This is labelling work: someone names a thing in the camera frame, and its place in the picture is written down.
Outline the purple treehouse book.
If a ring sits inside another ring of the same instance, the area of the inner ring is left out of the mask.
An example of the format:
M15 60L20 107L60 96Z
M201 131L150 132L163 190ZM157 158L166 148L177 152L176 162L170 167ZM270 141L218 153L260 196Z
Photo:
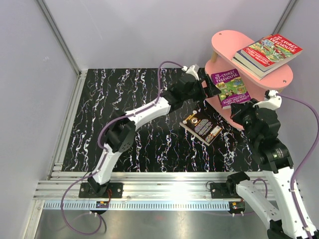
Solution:
M231 104L242 104L251 100L251 96L237 69L211 74L213 84L221 91L218 99L222 109L231 108Z

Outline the blue 169-storey treehouse book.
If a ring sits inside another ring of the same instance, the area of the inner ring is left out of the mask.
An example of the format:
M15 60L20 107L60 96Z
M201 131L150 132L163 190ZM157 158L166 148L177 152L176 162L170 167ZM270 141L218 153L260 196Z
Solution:
M179 125L207 146L210 146L223 130L205 113L197 110L193 110Z

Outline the dark blue hardcover book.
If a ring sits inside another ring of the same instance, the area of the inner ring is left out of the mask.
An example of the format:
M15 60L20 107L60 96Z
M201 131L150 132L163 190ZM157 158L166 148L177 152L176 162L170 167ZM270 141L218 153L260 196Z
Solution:
M254 71L252 71L251 69L246 67L244 64L242 64L240 61L238 61L234 57L232 58L232 62L235 63L236 65L238 65L239 67L241 67L242 69L244 69L245 71L247 71L248 73L250 73L251 75L253 75L254 77L256 77L258 80L262 80L266 75L271 73L271 70L268 70L266 72L263 72L261 70L257 70L257 72L255 73Z

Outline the blue orange sunset paperback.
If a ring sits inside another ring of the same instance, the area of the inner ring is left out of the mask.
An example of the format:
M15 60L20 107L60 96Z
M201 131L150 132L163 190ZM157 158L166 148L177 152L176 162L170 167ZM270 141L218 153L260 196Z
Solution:
M242 64L244 64L246 67L254 71L255 73L257 70L261 70L263 72L266 72L268 70L274 71L276 68L268 68L266 69L265 67L258 66L256 63L253 61L249 60L246 56L244 56L240 51L237 51L234 55L234 58L236 58L238 61L240 61Z

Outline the red 13-storey treehouse book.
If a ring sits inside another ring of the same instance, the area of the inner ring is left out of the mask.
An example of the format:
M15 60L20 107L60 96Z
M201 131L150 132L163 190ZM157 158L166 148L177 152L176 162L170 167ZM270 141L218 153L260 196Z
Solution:
M238 54L262 71L282 66L296 58L303 49L280 34L262 38L244 48Z

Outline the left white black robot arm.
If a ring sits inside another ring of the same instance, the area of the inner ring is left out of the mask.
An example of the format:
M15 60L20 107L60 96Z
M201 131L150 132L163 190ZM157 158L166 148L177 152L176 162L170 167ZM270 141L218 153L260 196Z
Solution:
M102 153L88 177L90 192L97 198L106 195L113 168L121 154L134 143L140 127L178 110L187 100L203 101L220 92L209 77L201 80L197 75L185 73L150 103L127 112L115 111L98 136Z

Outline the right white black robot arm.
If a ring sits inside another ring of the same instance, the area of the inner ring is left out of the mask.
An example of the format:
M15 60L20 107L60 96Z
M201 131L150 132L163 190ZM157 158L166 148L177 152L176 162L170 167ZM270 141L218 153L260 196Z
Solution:
M252 99L244 104L232 103L230 118L243 126L252 157L260 165L277 206L258 192L245 172L227 177L228 196L239 196L249 204L265 225L270 239L317 239L319 231L303 204L290 152L278 139L281 123L276 111L262 108L259 101Z

